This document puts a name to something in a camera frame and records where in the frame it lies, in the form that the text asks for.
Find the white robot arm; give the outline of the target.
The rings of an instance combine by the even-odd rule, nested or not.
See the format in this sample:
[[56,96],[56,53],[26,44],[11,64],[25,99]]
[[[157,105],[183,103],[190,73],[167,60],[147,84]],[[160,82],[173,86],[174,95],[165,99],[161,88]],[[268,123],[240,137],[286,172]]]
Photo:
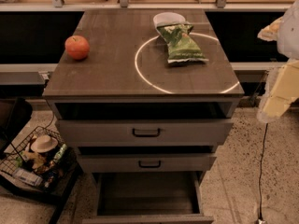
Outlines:
[[279,119],[299,98],[299,1],[259,33],[265,41],[276,41],[277,50],[288,61],[269,71],[257,119],[269,123]]

